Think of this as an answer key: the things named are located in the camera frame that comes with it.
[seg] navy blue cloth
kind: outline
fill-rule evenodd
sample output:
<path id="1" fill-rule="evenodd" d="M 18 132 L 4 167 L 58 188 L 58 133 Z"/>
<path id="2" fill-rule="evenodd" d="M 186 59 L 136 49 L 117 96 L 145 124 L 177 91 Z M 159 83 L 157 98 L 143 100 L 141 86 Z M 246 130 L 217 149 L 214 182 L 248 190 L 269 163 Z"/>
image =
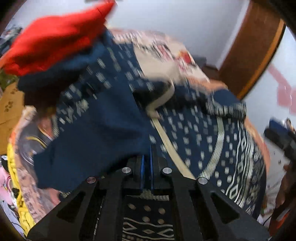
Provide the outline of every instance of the navy blue cloth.
<path id="1" fill-rule="evenodd" d="M 128 84 L 139 75 L 131 62 L 131 44 L 105 42 L 100 58 L 61 94 L 56 139 L 34 156 L 39 188 L 69 192 L 123 158 L 149 153 L 149 119 Z"/>
<path id="2" fill-rule="evenodd" d="M 130 84 L 136 97 L 135 93 L 142 93 L 146 88 L 145 84 L 140 86 L 137 81 Z M 160 94 L 165 84 L 153 84 Z M 232 107 L 236 115 L 210 114 L 201 103 L 213 99 L 216 107 L 223 107 L 223 111 Z M 228 90 L 205 95 L 185 83 L 175 86 L 173 97 L 157 111 L 161 126 L 192 174 L 208 178 L 257 218 L 266 187 L 266 171 L 259 147 L 244 128 L 244 104 Z M 167 159 L 170 167 L 176 169 L 154 124 L 151 124 L 151 143 L 156 145 L 157 152 Z"/>
<path id="3" fill-rule="evenodd" d="M 106 31 L 102 38 L 105 39 L 108 35 L 109 32 Z M 103 54 L 104 50 L 103 42 L 96 41 L 92 47 L 53 65 L 46 71 L 20 77 L 18 88 L 23 92 L 31 92 L 55 82 L 61 82 L 63 79 L 69 78 L 69 75 L 73 76 L 75 73 L 85 70 L 90 63 L 95 62 Z"/>

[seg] yellow cloth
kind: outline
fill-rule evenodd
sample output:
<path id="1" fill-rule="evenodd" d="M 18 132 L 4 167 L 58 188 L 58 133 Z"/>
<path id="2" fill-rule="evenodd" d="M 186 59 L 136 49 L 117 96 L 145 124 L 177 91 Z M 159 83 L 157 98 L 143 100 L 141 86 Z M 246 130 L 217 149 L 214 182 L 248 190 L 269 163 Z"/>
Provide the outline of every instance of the yellow cloth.
<path id="1" fill-rule="evenodd" d="M 29 213 L 29 210 L 22 197 L 22 192 L 21 192 L 18 177 L 17 177 L 17 169 L 15 167 L 14 151 L 10 143 L 7 146 L 7 162 L 8 162 L 8 170 L 12 179 L 13 187 L 19 189 L 20 191 L 17 197 L 17 211 L 20 216 L 20 225 L 24 229 L 24 233 L 27 236 L 29 230 L 35 225 L 35 222 L 31 214 Z"/>

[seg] wooden door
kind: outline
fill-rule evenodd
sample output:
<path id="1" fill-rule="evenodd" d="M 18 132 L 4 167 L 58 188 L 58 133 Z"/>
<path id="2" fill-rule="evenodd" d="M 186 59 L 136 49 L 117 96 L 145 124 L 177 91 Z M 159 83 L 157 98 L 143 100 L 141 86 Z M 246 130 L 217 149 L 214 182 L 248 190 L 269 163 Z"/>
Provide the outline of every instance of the wooden door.
<path id="1" fill-rule="evenodd" d="M 1 3 L 0 7 L 0 35 L 5 30 L 7 24 L 26 0 L 10 0 Z"/>
<path id="2" fill-rule="evenodd" d="M 284 30 L 271 8 L 251 1 L 242 27 L 219 70 L 220 80 L 242 99 L 270 62 Z"/>

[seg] textile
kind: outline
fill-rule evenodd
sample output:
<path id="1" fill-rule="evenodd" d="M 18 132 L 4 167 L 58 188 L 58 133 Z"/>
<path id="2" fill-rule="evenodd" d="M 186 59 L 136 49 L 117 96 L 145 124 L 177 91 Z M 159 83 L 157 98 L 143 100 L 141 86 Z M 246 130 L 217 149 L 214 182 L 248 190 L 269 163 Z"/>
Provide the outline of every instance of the textile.
<path id="1" fill-rule="evenodd" d="M 104 46 L 100 40 L 97 40 L 92 46 L 83 50 L 65 60 L 51 66 L 48 70 L 27 74 L 21 76 L 18 82 L 18 89 L 23 92 L 38 91 L 41 88 L 48 87 L 54 83 L 61 84 L 63 79 L 69 79 L 69 76 L 79 75 L 81 70 L 85 69 L 90 63 L 93 63 L 102 55 Z"/>
<path id="2" fill-rule="evenodd" d="M 142 81 L 144 84 L 138 80 L 129 82 L 134 93 L 146 88 L 145 82 L 149 81 Z M 164 88 L 164 84 L 153 84 L 154 89 Z M 212 107 L 203 109 L 209 101 Z M 175 85 L 173 97 L 157 111 L 163 135 L 172 143 L 182 165 L 188 168 L 185 176 L 206 177 L 257 218 L 266 187 L 266 169 L 259 146 L 244 127 L 245 104 L 228 90 L 205 94 L 183 83 Z M 160 136 L 153 119 L 151 124 L 151 143 L 175 168 L 176 162 L 167 149 L 170 145 Z"/>
<path id="3" fill-rule="evenodd" d="M 70 192 L 120 160 L 149 152 L 149 119 L 128 84 L 139 77 L 130 65 L 136 62 L 132 53 L 132 44 L 117 45 L 110 38 L 103 55 L 61 94 L 53 117 L 55 139 L 34 156 L 39 188 Z"/>
<path id="4" fill-rule="evenodd" d="M 127 196 L 122 240 L 175 240 L 168 198 L 149 191 L 138 197 Z"/>
<path id="5" fill-rule="evenodd" d="M 142 32 L 141 36 L 143 38 L 152 38 L 154 40 L 161 39 L 164 44 L 168 43 L 169 46 L 173 43 L 174 48 L 171 50 L 171 52 L 173 54 L 176 54 L 176 56 L 178 56 L 178 53 L 181 50 L 183 50 L 183 51 L 186 50 L 186 48 L 181 43 L 177 42 L 176 40 L 172 40 L 171 38 L 169 38 L 169 36 L 166 36 L 164 38 L 163 37 L 164 35 L 162 33 Z M 116 39 L 118 39 L 117 37 L 120 37 L 120 34 L 116 35 L 116 33 L 115 33 L 115 37 L 116 37 Z M 161 60 L 162 61 L 169 61 L 169 59 L 164 58 L 164 56 L 161 57 Z M 185 68 L 184 68 L 185 63 L 182 61 L 181 58 L 177 58 L 175 60 L 175 63 L 178 63 L 177 65 L 178 65 L 178 68 L 180 71 L 185 70 Z M 201 76 L 206 77 L 201 72 L 201 70 L 197 69 L 197 72 Z M 199 83 L 199 84 L 203 83 L 204 78 L 197 78 L 198 76 L 195 76 L 193 81 L 195 81 L 195 83 Z M 139 95 L 139 96 L 147 96 L 150 98 L 150 100 L 152 100 L 154 98 L 154 96 L 151 96 L 151 93 L 149 94 L 149 93 L 147 93 L 147 91 L 144 91 L 143 95 Z M 30 209 L 26 209 L 25 215 L 23 215 L 22 217 L 26 217 L 29 215 L 34 220 L 34 222 L 37 223 L 56 204 L 54 204 L 55 202 L 53 201 L 53 198 L 52 198 L 53 195 L 50 195 L 48 190 L 45 190 L 45 189 L 41 190 L 41 189 L 37 188 L 37 184 L 36 184 L 37 180 L 35 180 L 33 178 L 33 176 L 31 175 L 34 172 L 34 169 L 33 169 L 34 166 L 33 165 L 26 165 L 26 167 L 25 167 L 23 165 L 23 163 L 26 162 L 25 159 L 21 155 L 17 154 L 17 152 L 19 150 L 19 146 L 18 146 L 19 136 L 20 136 L 23 128 L 32 122 L 32 119 L 35 116 L 35 114 L 36 114 L 35 110 L 32 110 L 31 107 L 25 108 L 23 115 L 22 115 L 21 119 L 19 120 L 19 123 L 14 128 L 14 130 L 11 134 L 10 143 L 13 146 L 13 151 L 14 151 L 14 156 L 15 156 L 15 158 L 14 158 L 15 166 L 14 166 L 13 170 L 15 172 L 15 175 L 18 176 L 18 179 L 19 179 L 18 185 L 21 189 L 21 192 L 23 194 L 25 194 L 25 197 L 26 197 L 25 199 L 22 199 L 22 200 L 24 201 L 24 203 L 26 203 L 26 205 L 28 207 L 30 207 Z M 40 124 L 42 125 L 42 128 L 43 128 L 42 130 L 45 133 L 47 133 L 49 136 L 54 138 L 54 135 L 51 130 L 51 125 L 50 125 L 50 128 L 48 129 L 47 125 L 44 126 L 44 123 L 40 123 Z"/>
<path id="6" fill-rule="evenodd" d="M 38 126 L 40 133 L 50 136 L 51 131 L 43 120 L 36 120 L 36 110 L 33 107 L 25 107 L 22 116 L 12 131 L 7 146 L 8 168 L 12 178 L 12 183 L 19 190 L 17 196 L 17 211 L 20 217 L 20 224 L 24 229 L 25 235 L 29 230 L 41 220 L 49 211 L 51 211 L 58 202 L 56 201 L 59 191 L 53 189 L 39 189 L 36 184 L 36 175 L 30 157 L 35 151 L 42 151 L 37 148 L 38 138 L 34 140 L 20 140 L 22 131 L 29 124 L 34 123 Z"/>
<path id="7" fill-rule="evenodd" d="M 9 205 L 6 202 L 0 201 L 0 206 L 15 229 L 24 237 L 24 230 L 22 229 L 14 211 L 9 208 Z"/>
<path id="8" fill-rule="evenodd" d="M 0 155 L 6 154 L 8 139 L 17 124 L 23 109 L 24 94 L 17 89 L 17 84 L 7 86 L 0 99 Z"/>
<path id="9" fill-rule="evenodd" d="M 209 78 L 196 65 L 183 43 L 159 31 L 137 31 L 111 28 L 116 43 L 133 43 L 135 48 L 145 52 L 146 57 L 137 59 L 141 68 L 151 61 L 151 57 L 162 62 L 177 64 L 181 77 L 198 81 L 209 81 Z"/>
<path id="10" fill-rule="evenodd" d="M 4 69 L 23 76 L 45 71 L 53 64 L 87 47 L 105 31 L 105 17 L 114 1 L 100 3 L 81 13 L 39 18 L 14 41 Z"/>

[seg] wooden door frame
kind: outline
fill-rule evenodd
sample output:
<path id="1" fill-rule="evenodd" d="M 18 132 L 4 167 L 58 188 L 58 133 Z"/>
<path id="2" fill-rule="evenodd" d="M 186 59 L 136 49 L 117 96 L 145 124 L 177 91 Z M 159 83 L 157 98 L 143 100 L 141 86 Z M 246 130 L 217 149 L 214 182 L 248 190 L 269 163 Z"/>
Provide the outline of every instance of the wooden door frame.
<path id="1" fill-rule="evenodd" d="M 246 15 L 244 17 L 243 23 L 241 25 L 240 31 L 238 32 L 238 34 L 236 36 L 236 39 L 241 39 L 241 36 L 243 35 L 242 29 L 245 29 L 253 7 L 254 7 L 254 2 L 251 0 L 250 3 L 249 3 L 248 9 L 247 9 Z M 242 87 L 240 92 L 237 94 L 237 97 L 239 99 L 244 98 L 248 94 L 248 92 L 252 89 L 252 87 L 259 80 L 259 78 L 263 74 L 264 70 L 267 68 L 269 62 L 272 60 L 272 57 L 274 56 L 274 54 L 275 54 L 275 52 L 277 50 L 278 45 L 280 44 L 280 41 L 282 39 L 284 30 L 285 30 L 285 23 L 284 23 L 283 20 L 280 20 L 280 23 L 278 25 L 278 28 L 277 28 L 276 34 L 275 34 L 275 36 L 273 38 L 273 41 L 272 41 L 268 51 L 266 52 L 266 55 L 264 56 L 261 64 L 255 70 L 255 72 L 253 73 L 251 78 L 248 80 L 248 82 Z M 228 52 L 227 57 L 225 58 L 225 60 L 223 62 L 221 68 L 219 69 L 219 73 L 222 73 L 223 69 L 225 68 L 225 64 L 231 58 L 232 50 L 236 49 L 238 47 L 238 44 L 239 44 L 239 42 L 235 40 L 232 47 L 230 48 L 230 50 Z"/>
<path id="2" fill-rule="evenodd" d="M 12 17 L 21 8 L 27 0 L 16 0 L 15 3 L 8 9 L 0 22 L 0 35 L 4 32 Z"/>

